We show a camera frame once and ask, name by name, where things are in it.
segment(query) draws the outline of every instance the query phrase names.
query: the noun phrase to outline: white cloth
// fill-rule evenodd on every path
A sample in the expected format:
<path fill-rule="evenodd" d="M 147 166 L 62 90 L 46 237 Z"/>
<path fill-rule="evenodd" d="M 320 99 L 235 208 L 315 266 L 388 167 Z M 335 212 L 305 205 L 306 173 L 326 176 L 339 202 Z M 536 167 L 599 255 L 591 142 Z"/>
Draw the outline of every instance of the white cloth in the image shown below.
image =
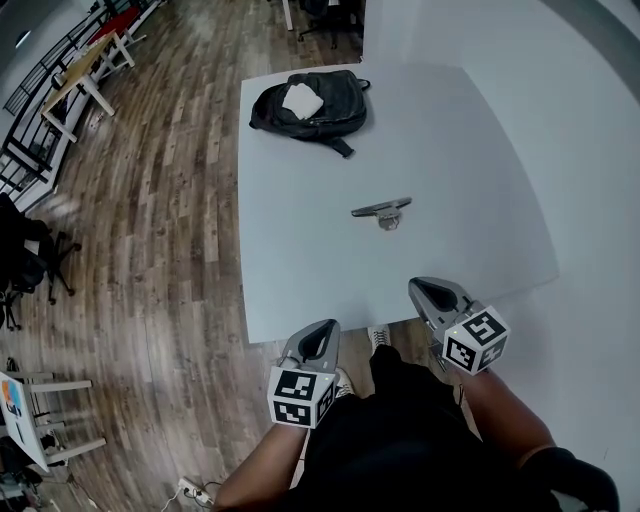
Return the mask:
<path fill-rule="evenodd" d="M 282 106 L 291 110 L 298 119 L 309 119 L 313 116 L 324 100 L 318 96 L 313 89 L 305 84 L 292 85 L 284 97 Z"/>

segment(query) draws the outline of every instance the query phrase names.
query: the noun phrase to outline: black backpack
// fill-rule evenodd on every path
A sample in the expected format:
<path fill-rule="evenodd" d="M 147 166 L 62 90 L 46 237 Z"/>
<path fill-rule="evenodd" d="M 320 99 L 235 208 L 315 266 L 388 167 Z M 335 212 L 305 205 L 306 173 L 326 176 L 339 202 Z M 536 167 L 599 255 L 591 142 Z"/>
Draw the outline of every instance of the black backpack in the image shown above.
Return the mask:
<path fill-rule="evenodd" d="M 282 107 L 289 87 L 297 84 L 307 85 L 324 100 L 320 110 L 309 119 L 300 120 L 291 110 Z M 286 84 L 270 87 L 260 95 L 253 105 L 249 126 L 293 139 L 319 142 L 347 158 L 354 151 L 341 137 L 355 132 L 366 121 L 367 106 L 362 91 L 370 85 L 347 70 L 291 75 Z"/>

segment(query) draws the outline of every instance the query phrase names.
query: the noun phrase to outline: red object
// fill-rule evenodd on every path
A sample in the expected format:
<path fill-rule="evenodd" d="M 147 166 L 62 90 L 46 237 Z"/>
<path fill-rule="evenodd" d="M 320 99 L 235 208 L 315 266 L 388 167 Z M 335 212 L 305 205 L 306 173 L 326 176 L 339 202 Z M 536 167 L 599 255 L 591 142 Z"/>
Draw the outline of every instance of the red object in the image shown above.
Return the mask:
<path fill-rule="evenodd" d="M 125 30 L 131 25 L 133 20 L 135 20 L 140 14 L 140 9 L 137 7 L 129 7 L 123 13 L 118 14 L 115 18 L 111 18 L 107 21 L 100 30 L 98 30 L 95 35 L 89 39 L 89 44 L 95 43 L 102 36 L 106 36 L 108 33 L 116 31 L 118 36 L 122 36 Z"/>

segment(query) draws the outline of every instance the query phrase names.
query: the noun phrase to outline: desk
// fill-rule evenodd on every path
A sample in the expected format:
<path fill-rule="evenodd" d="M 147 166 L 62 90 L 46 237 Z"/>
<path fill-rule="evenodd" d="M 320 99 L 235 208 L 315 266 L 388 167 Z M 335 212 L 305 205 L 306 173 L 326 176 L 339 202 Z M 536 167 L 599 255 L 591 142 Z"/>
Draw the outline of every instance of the desk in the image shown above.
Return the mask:
<path fill-rule="evenodd" d="M 142 41 L 147 36 L 142 36 L 138 39 L 134 39 L 131 33 L 129 32 L 129 25 L 133 23 L 133 21 L 140 14 L 140 9 L 137 7 L 129 7 L 126 11 L 118 14 L 117 16 L 111 18 L 107 21 L 101 28 L 96 32 L 91 39 L 89 39 L 89 44 L 95 43 L 102 36 L 109 34 L 110 32 L 115 31 L 119 37 L 126 36 L 127 40 L 130 44 L 137 43 L 138 41 Z"/>
<path fill-rule="evenodd" d="M 135 62 L 129 55 L 129 52 L 124 47 L 122 40 L 116 34 L 115 31 L 107 34 L 104 39 L 102 39 L 98 44 L 96 44 L 93 48 L 91 48 L 86 55 L 81 57 L 79 60 L 71 63 L 67 72 L 64 74 L 64 78 L 66 79 L 65 84 L 60 88 L 59 91 L 55 91 L 47 100 L 47 102 L 40 110 L 40 113 L 53 125 L 55 126 L 62 134 L 67 137 L 71 142 L 77 142 L 77 137 L 71 133 L 67 128 L 51 113 L 51 109 L 62 99 L 69 94 L 71 89 L 73 89 L 76 85 L 82 84 L 87 92 L 93 96 L 96 101 L 104 108 L 105 112 L 110 116 L 115 114 L 115 110 L 109 104 L 109 102 L 98 92 L 98 86 L 93 81 L 93 79 L 89 76 L 91 73 L 91 66 L 93 66 L 94 62 L 96 62 L 100 57 L 105 59 L 107 65 L 111 68 L 112 71 L 115 71 L 115 66 L 111 62 L 111 60 L 104 53 L 107 46 L 111 41 L 116 43 L 118 49 L 122 52 L 125 60 L 129 64 L 129 66 L 135 66 Z"/>
<path fill-rule="evenodd" d="M 332 149 L 249 127 L 291 72 L 242 83 L 238 208 L 251 343 L 337 319 L 344 330 L 417 316 L 409 279 L 456 281 L 478 300 L 547 282 L 555 253 L 529 179 L 464 70 L 329 66 L 369 79 L 368 117 Z M 351 210 L 410 196 L 395 231 Z"/>
<path fill-rule="evenodd" d="M 50 378 L 50 376 L 50 373 L 0 372 L 0 384 L 2 386 L 0 408 L 4 416 L 7 435 L 46 472 L 49 472 L 49 464 L 95 450 L 107 443 L 104 438 L 99 438 L 74 448 L 59 451 L 53 455 L 45 453 L 40 437 L 48 429 L 64 427 L 64 422 L 36 425 L 33 413 L 28 405 L 27 395 L 29 393 L 68 391 L 91 387 L 90 380 L 48 384 L 22 384 L 15 380 L 15 378 Z"/>

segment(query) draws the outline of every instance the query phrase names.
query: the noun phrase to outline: black chair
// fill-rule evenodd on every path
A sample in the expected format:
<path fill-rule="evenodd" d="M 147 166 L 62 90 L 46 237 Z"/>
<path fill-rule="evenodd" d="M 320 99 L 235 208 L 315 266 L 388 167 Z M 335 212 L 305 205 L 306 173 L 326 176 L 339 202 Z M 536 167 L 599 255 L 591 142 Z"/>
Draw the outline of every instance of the black chair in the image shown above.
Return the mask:
<path fill-rule="evenodd" d="M 20 331 L 22 329 L 22 326 L 16 322 L 12 309 L 14 301 L 20 296 L 22 296 L 21 293 L 14 291 L 0 293 L 0 327 L 2 327 L 2 324 L 6 319 L 7 329 L 10 331 Z"/>
<path fill-rule="evenodd" d="M 82 246 L 72 243 L 63 250 L 63 242 L 66 239 L 67 234 L 61 231 L 58 233 L 55 243 L 50 235 L 42 239 L 37 255 L 25 249 L 26 254 L 24 255 L 22 270 L 19 274 L 14 275 L 11 280 L 12 291 L 20 295 L 33 293 L 46 274 L 49 278 L 49 304 L 54 305 L 56 303 L 56 299 L 53 298 L 56 280 L 62 282 L 70 297 L 75 295 L 76 291 L 67 284 L 60 267 L 72 251 L 77 252 L 82 249 Z"/>
<path fill-rule="evenodd" d="M 313 32 L 331 32 L 331 48 L 338 47 L 338 32 L 356 32 L 363 37 L 364 27 L 356 21 L 351 23 L 352 16 L 358 19 L 359 2 L 357 0 L 340 0 L 339 5 L 329 5 L 329 0 L 300 0 L 300 8 L 314 18 L 309 21 L 309 30 L 298 34 L 298 41 Z"/>
<path fill-rule="evenodd" d="M 71 244 L 63 248 L 67 239 L 64 232 L 58 233 L 54 242 L 51 229 L 44 222 L 25 217 L 4 193 L 0 194 L 0 237 L 3 241 L 3 250 L 0 251 L 0 309 L 9 330 L 20 330 L 22 327 L 14 318 L 12 306 L 23 294 L 34 293 L 45 275 L 49 278 L 49 304 L 56 303 L 53 297 L 56 280 L 62 282 L 69 296 L 75 294 L 60 267 L 72 251 L 79 251 L 82 246 Z M 39 242 L 38 254 L 25 248 L 25 240 Z"/>

